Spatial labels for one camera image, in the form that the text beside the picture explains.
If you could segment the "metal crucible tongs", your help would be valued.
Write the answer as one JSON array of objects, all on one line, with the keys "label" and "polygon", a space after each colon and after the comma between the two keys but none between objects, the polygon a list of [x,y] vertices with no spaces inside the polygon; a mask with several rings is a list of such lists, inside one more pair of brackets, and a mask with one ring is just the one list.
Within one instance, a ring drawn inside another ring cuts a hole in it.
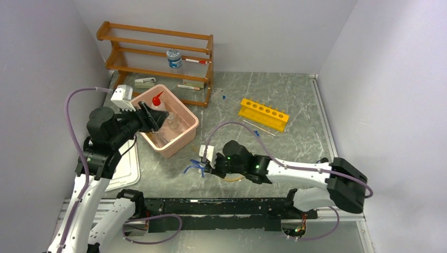
[{"label": "metal crucible tongs", "polygon": [[166,135],[163,132],[152,132],[151,136],[152,136],[153,142],[159,148],[162,148],[173,141],[172,138],[166,137]]}]

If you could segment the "amber rubber tubing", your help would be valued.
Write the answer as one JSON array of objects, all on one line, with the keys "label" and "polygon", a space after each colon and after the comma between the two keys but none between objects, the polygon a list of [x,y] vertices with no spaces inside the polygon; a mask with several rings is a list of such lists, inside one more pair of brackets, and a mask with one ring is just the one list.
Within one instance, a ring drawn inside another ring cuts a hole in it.
[{"label": "amber rubber tubing", "polygon": [[[198,154],[200,154],[200,148],[195,146],[194,144],[191,146],[192,150]],[[233,177],[233,178],[222,178],[223,181],[225,182],[240,182],[244,179],[244,176],[239,176],[239,177]]]}]

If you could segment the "small glass jar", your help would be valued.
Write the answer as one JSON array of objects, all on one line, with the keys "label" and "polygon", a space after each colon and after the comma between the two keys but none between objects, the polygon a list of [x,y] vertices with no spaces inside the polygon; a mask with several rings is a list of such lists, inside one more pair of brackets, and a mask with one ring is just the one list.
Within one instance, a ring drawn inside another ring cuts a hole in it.
[{"label": "small glass jar", "polygon": [[168,126],[170,130],[176,130],[179,127],[179,120],[175,113],[170,112],[167,118]]}]

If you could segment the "red cap squeeze bottle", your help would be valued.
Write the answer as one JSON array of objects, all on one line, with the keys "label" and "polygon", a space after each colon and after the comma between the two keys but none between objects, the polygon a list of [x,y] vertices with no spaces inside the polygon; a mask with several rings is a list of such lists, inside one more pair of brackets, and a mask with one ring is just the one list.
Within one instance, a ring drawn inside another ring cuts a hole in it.
[{"label": "red cap squeeze bottle", "polygon": [[164,102],[164,99],[161,98],[161,95],[163,94],[163,92],[160,92],[159,94],[157,94],[156,96],[154,96],[152,98],[152,103],[150,108],[156,111],[167,111],[167,107],[166,104]]}]

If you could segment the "blue safety glasses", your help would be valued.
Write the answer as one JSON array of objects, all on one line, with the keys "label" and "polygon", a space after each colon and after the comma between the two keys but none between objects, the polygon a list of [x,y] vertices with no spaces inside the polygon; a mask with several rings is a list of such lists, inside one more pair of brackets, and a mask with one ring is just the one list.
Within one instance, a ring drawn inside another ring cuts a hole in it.
[{"label": "blue safety glasses", "polygon": [[200,172],[200,175],[202,178],[205,177],[205,166],[204,164],[202,164],[200,161],[195,160],[195,159],[190,159],[190,165],[188,165],[184,170],[183,170],[183,174],[186,174],[189,170],[192,169],[197,169]]}]

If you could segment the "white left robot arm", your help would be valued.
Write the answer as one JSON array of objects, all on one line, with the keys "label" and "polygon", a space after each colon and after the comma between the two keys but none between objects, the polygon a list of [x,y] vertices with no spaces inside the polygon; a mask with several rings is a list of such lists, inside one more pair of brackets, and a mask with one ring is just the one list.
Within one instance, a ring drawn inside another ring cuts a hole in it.
[{"label": "white left robot arm", "polygon": [[122,190],[112,208],[97,223],[94,217],[100,201],[122,158],[120,148],[137,132],[160,130],[169,113],[139,102],[139,109],[116,114],[109,107],[89,115],[88,138],[84,141],[75,169],[75,184],[62,224],[48,252],[106,252],[114,235],[129,219],[147,216],[143,193]]}]

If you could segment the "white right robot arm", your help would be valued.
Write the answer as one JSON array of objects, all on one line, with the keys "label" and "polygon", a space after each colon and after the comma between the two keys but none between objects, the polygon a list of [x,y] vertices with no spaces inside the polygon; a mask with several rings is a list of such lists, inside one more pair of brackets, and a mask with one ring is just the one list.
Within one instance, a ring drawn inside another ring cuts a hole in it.
[{"label": "white right robot arm", "polygon": [[367,177],[343,158],[319,163],[289,162],[267,155],[250,153],[243,145],[231,140],[222,153],[211,145],[199,149],[204,172],[225,178],[240,174],[256,184],[289,183],[305,186],[297,190],[285,203],[285,213],[298,218],[304,211],[336,206],[338,209],[359,214],[364,210]]}]

